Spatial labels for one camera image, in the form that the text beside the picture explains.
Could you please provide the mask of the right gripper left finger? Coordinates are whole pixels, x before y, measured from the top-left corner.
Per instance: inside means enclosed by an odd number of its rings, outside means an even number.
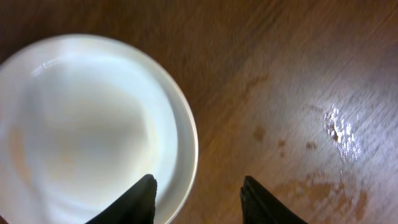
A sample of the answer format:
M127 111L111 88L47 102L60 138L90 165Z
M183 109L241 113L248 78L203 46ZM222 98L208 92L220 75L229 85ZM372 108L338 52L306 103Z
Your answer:
M157 181L146 174L86 224L153 224L156 195Z

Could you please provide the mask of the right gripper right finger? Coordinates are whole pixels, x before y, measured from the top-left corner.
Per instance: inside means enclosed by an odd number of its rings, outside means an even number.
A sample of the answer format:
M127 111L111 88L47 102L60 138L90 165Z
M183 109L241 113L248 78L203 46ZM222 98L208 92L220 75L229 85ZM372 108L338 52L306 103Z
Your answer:
M244 224L307 224L250 175L239 196Z

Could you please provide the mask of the cream plate with ketchup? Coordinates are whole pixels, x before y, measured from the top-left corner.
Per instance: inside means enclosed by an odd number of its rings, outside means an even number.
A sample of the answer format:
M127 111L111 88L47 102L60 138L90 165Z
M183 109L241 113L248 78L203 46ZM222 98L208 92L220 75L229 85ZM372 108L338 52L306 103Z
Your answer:
M1 64L1 216L86 223L144 175L170 223L197 173L190 106L155 60L123 42L59 35Z

